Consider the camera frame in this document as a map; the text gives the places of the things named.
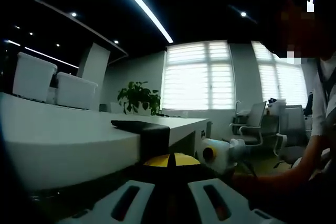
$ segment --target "green plant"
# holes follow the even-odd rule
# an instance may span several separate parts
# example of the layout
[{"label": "green plant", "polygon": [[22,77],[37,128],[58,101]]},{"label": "green plant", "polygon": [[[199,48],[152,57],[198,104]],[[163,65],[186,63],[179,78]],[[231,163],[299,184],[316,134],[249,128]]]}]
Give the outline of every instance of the green plant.
[{"label": "green plant", "polygon": [[123,111],[126,114],[126,110],[131,112],[132,110],[137,113],[139,108],[139,102],[142,103],[144,110],[150,108],[151,115],[155,115],[160,110],[160,96],[157,94],[158,90],[150,90],[144,88],[142,85],[148,83],[145,82],[134,82],[128,83],[127,88],[119,90],[118,101],[121,106],[123,106]]}]

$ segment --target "white robot part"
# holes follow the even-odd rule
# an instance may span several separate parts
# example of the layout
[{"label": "white robot part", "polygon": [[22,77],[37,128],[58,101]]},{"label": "white robot part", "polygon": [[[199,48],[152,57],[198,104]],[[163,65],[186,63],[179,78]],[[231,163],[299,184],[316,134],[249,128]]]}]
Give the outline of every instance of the white robot part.
[{"label": "white robot part", "polygon": [[244,140],[234,138],[229,143],[206,138],[197,150],[199,162],[219,174],[235,167],[244,153]]}]

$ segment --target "office chair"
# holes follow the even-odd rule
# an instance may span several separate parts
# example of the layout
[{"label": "office chair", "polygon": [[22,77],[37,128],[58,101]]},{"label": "office chair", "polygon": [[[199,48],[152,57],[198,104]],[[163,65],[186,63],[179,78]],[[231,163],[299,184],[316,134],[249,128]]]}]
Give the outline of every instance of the office chair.
[{"label": "office chair", "polygon": [[303,156],[308,138],[306,135],[305,121],[301,105],[282,106],[279,115],[279,133],[273,152],[279,157],[280,163],[293,165]]},{"label": "office chair", "polygon": [[243,139],[246,145],[259,146],[263,144],[261,135],[261,119],[264,115],[266,101],[253,104],[249,113],[246,124],[231,123],[229,126],[239,126],[239,135],[232,135],[225,141],[230,141],[232,138]]}]

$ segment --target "window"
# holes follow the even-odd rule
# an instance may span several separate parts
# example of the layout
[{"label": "window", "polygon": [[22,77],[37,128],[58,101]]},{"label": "window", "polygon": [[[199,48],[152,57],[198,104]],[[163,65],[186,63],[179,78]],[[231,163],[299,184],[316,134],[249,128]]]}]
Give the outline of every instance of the window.
[{"label": "window", "polygon": [[288,105],[306,107],[307,89],[301,65],[293,65],[272,54],[260,42],[252,41],[262,88],[263,100],[286,99]]},{"label": "window", "polygon": [[226,41],[168,47],[163,73],[164,109],[234,108],[233,72]]}]

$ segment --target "ceiling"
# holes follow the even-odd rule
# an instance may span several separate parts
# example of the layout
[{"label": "ceiling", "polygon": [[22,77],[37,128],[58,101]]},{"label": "ceiling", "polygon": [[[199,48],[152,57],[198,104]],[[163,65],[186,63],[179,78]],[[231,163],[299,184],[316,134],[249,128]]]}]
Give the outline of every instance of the ceiling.
[{"label": "ceiling", "polygon": [[[108,40],[118,40],[129,57],[141,57],[169,45],[165,37],[134,0],[41,0],[65,12]],[[256,24],[261,10],[274,0],[143,0],[174,44],[202,40],[258,39]],[[237,10],[245,11],[242,18]],[[3,38],[78,66],[85,49],[94,41],[111,50],[110,61],[124,55],[111,44],[71,19],[35,0],[4,0]],[[57,63],[66,71],[76,69]]]}]

